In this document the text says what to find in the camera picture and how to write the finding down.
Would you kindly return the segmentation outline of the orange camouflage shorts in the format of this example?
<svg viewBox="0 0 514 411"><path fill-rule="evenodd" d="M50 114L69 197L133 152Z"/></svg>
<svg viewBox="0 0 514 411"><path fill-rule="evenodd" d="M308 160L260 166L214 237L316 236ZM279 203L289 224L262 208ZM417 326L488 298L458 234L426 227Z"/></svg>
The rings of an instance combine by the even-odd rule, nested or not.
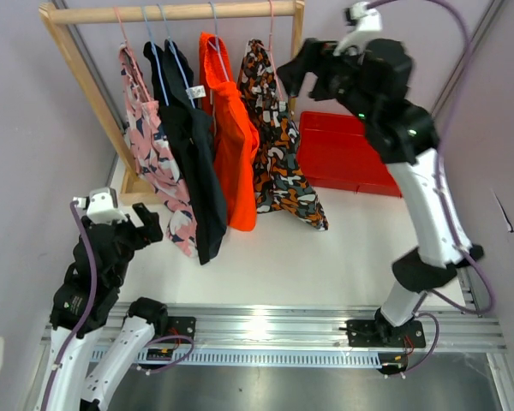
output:
<svg viewBox="0 0 514 411"><path fill-rule="evenodd" d="M269 53L258 39L247 43L237 86L259 134L253 164L257 212L286 211L318 231L328 230L319 196L297 161L299 129L283 100Z"/></svg>

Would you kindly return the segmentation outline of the dark navy shorts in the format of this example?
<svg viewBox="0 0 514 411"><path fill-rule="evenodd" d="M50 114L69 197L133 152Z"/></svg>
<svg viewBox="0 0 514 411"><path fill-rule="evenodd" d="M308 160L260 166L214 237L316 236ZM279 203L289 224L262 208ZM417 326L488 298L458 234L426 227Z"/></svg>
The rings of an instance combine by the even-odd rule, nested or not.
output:
<svg viewBox="0 0 514 411"><path fill-rule="evenodd" d="M188 186L198 257L205 265L218 256L227 228L226 200L213 167L212 118L187 94L194 74L175 42L164 42L160 62L169 103L159 114Z"/></svg>

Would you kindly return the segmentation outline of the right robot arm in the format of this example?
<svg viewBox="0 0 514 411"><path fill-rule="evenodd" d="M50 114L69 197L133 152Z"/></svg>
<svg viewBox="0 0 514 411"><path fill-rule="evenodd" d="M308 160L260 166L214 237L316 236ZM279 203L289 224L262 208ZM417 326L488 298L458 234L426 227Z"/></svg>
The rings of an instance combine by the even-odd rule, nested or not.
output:
<svg viewBox="0 0 514 411"><path fill-rule="evenodd" d="M295 97L306 74L315 74L310 98L335 100L362 123L366 141L400 189L418 245L392 263L395 283L374 315L373 336L390 346L403 338L425 294L450 283L484 251L458 222L437 165L439 136L433 118L406 98L413 60L403 45L373 39L362 51L339 56L336 45L306 39L278 75Z"/></svg>

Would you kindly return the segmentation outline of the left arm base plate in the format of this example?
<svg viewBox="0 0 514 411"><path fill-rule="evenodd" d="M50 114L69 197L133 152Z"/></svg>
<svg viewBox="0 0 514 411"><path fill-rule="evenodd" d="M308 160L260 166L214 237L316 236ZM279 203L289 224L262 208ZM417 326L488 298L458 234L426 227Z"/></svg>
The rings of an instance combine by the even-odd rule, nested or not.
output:
<svg viewBox="0 0 514 411"><path fill-rule="evenodd" d="M159 343L173 346L189 345L186 338L194 339L196 325L196 317L171 316L168 318L167 325L159 330L153 339L159 339Z"/></svg>

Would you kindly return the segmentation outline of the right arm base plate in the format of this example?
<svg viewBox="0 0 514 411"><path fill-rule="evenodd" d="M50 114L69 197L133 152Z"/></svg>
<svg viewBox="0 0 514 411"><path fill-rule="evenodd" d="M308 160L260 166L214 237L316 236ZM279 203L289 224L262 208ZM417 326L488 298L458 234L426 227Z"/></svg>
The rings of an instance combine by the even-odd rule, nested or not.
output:
<svg viewBox="0 0 514 411"><path fill-rule="evenodd" d="M425 348L425 334L420 321L410 320L393 327L374 319L349 319L339 328L352 348Z"/></svg>

